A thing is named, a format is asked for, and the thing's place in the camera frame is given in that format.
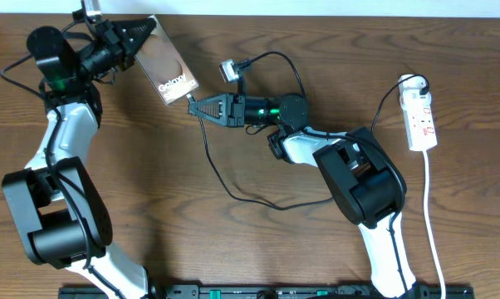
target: smartphone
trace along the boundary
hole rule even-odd
[[[135,55],[150,82],[166,105],[187,95],[199,87],[199,83],[187,67],[156,16],[156,28]]]

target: white cable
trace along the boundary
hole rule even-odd
[[[427,150],[424,150],[422,153],[424,153],[424,168],[425,168],[425,188],[424,188],[425,227],[427,228],[427,235],[429,236],[429,245],[431,245],[431,252],[433,253],[434,266],[436,267],[436,272],[439,275],[440,292],[442,294],[440,298],[445,299],[446,285],[444,283],[444,275],[442,274],[439,255],[436,253],[436,247],[434,246],[433,229],[431,228],[431,221],[429,220],[429,158],[427,156]]]

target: power strip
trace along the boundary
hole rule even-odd
[[[431,93],[420,95],[420,90],[427,84],[421,76],[408,80],[412,74],[403,75],[400,88],[400,105],[405,118],[405,129],[409,149],[424,151],[433,148],[436,144],[433,115],[431,114]]]

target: black cylindrical joint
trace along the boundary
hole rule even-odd
[[[53,84],[71,78],[76,73],[77,55],[60,30],[44,26],[34,30],[27,38],[27,49],[34,56],[50,87],[63,91]]]
[[[351,194],[359,203],[365,218],[380,220],[395,207],[400,189],[388,171],[371,175],[359,182]]]
[[[32,238],[37,254],[44,261],[73,257],[86,251],[86,240],[77,221],[37,231]]]
[[[111,50],[101,44],[98,44],[91,55],[82,61],[84,71],[92,76],[104,74],[116,65]]]
[[[283,125],[289,126],[293,131],[301,130],[309,125],[307,101],[298,94],[287,94],[279,99],[281,106],[278,119]]]
[[[279,104],[274,99],[247,96],[244,101],[244,123],[274,125],[279,116]]]

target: wooden table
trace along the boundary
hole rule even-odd
[[[430,212],[444,275],[447,283],[471,284],[477,298],[500,298],[500,19],[159,18],[202,86],[197,98],[235,91],[218,74],[221,61],[285,52],[301,73],[319,130],[369,125],[399,75],[426,75],[439,138],[429,151]],[[0,15],[0,69],[25,55],[31,30],[69,21]],[[253,70],[248,88],[256,96],[298,91],[279,58]],[[42,75],[30,61],[10,76],[36,87]],[[186,100],[165,106],[139,67],[99,90],[105,111],[87,169],[110,211],[114,240],[159,280],[370,280],[360,232],[334,203],[277,212],[235,202],[206,160]],[[423,160],[408,150],[397,97],[385,104],[376,135],[409,186],[403,228],[410,267],[420,281],[438,283],[423,218]],[[0,185],[34,155],[46,127],[42,103],[0,79]],[[274,159],[267,133],[206,129],[234,193],[283,205],[329,196],[318,169]],[[0,297],[56,297],[58,287],[85,282],[29,262],[0,188]]]

